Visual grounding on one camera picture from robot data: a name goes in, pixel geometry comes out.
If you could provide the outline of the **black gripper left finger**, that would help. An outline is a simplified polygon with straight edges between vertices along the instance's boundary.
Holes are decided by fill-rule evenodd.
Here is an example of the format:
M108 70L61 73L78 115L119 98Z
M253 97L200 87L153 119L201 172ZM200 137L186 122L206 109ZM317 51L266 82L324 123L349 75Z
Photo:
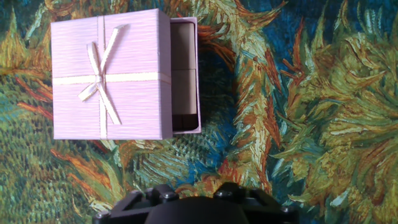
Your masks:
M167 184L156 185L143 192L133 190L111 210L103 210L94 215L92 224L145 223L153 208L178 199L179 194Z

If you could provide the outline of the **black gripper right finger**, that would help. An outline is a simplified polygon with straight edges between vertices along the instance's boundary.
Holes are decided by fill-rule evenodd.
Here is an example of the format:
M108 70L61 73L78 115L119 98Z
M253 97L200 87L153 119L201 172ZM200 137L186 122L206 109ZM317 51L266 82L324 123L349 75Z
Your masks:
M213 198L236 205L250 224L299 224L299 211L296 208L282 206L261 189L225 182L214 192Z

